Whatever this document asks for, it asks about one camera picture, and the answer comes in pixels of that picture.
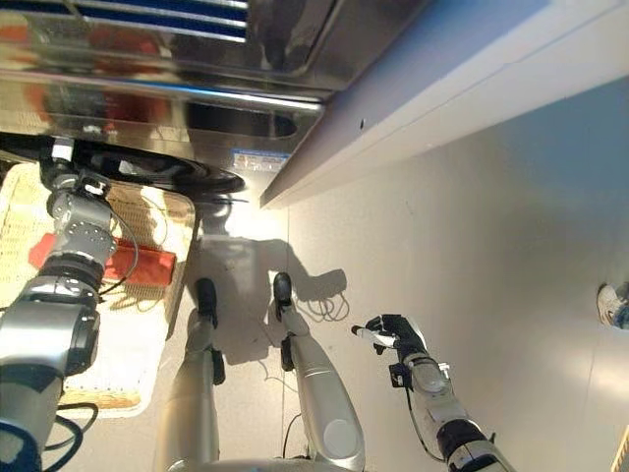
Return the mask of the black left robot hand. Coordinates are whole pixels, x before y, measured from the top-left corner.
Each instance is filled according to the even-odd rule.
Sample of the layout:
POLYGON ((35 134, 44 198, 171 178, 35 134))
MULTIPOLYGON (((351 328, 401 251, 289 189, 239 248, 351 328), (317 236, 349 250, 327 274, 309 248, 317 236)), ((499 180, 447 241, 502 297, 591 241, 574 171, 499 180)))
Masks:
POLYGON ((45 147, 39 159, 42 185, 50 192, 72 192, 104 198, 111 189, 110 181, 74 161, 76 142, 71 138, 55 137, 50 148, 45 147))

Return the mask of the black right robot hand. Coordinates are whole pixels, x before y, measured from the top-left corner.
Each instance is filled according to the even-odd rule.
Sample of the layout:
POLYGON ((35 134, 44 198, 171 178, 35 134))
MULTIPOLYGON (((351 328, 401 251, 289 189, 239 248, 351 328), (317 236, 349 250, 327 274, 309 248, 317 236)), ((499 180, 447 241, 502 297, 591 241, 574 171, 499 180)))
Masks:
POLYGON ((395 351, 400 362, 411 355, 429 354, 421 331, 402 315, 380 315, 365 325, 353 325, 351 332, 370 344, 377 355, 395 351))

